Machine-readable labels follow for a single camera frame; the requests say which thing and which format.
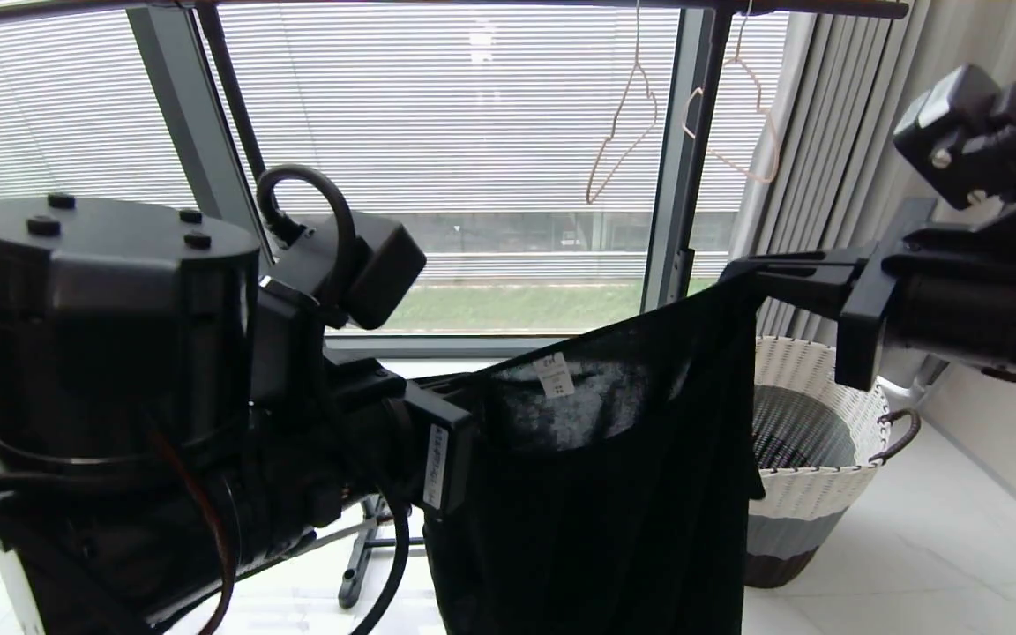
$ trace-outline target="white floor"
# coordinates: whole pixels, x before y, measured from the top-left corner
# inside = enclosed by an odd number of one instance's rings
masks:
[[[343,523],[355,522],[344,518]],[[421,525],[415,518],[415,526]],[[351,539],[239,584],[220,632],[348,632],[388,560],[372,563],[352,612],[335,601]],[[203,606],[174,632],[197,632]],[[0,581],[0,634],[20,632]],[[414,558],[380,634],[444,634],[424,558]],[[801,578],[747,591],[747,635],[1016,635],[1016,502],[934,429],[886,466]]]

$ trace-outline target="basket handle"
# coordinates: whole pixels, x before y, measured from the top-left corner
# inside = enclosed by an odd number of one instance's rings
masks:
[[[919,434],[919,426],[920,424],[923,424],[923,422],[919,421],[919,414],[915,411],[914,407],[904,407],[903,410],[895,410],[894,412],[888,412],[882,416],[882,418],[878,419],[878,421],[882,424],[891,425],[896,423],[896,421],[898,421],[898,419],[901,418],[908,418],[912,423],[912,425],[908,427],[907,432],[904,433],[904,437],[899,438],[899,441],[896,441],[896,443],[892,443],[890,447],[886,447],[879,454],[874,454],[872,457],[870,457],[870,459],[868,459],[868,462],[871,463],[872,461],[876,461],[876,459],[879,458],[880,464],[882,465],[886,464],[888,462],[888,458],[895,457],[898,451],[903,450],[904,447],[907,447],[907,444],[912,442],[912,439],[915,438],[915,435]]]

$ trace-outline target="window pane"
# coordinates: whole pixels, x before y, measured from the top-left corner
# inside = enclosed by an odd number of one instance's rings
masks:
[[[787,17],[789,13],[785,12],[751,16],[743,33],[739,56],[759,77],[765,108],[774,104],[778,75],[782,72]],[[732,21],[729,59],[735,53],[742,23],[739,16]],[[742,166],[751,164],[755,145],[759,143],[765,125],[765,116],[755,112],[755,98],[757,89],[746,70],[738,64],[726,64],[718,85],[708,147]],[[726,251],[746,185],[747,177],[743,174],[717,157],[709,155],[705,158],[700,194],[697,196],[697,216],[693,220],[689,243],[697,252],[690,292],[701,290],[714,280],[726,264]]]
[[[0,197],[193,206],[123,11],[0,25]]]
[[[632,9],[218,10],[265,163],[316,166],[352,208],[402,221],[429,254],[384,330],[573,333],[638,312],[677,11],[641,11],[658,126],[588,205],[590,166],[632,65]],[[638,90],[613,156],[652,121]],[[326,212],[305,185],[278,186],[277,201],[300,216]]]

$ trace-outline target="black t-shirt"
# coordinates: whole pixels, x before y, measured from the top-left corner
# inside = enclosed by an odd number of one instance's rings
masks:
[[[436,387],[480,429],[425,527],[451,635],[738,634],[758,306],[723,281]]]

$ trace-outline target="woven basket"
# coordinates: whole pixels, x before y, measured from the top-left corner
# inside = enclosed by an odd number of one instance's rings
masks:
[[[746,583],[790,582],[881,465],[919,431],[914,411],[833,381],[835,351],[788,337],[755,342],[754,446],[766,498],[751,502]],[[891,447],[892,422],[911,427]]]

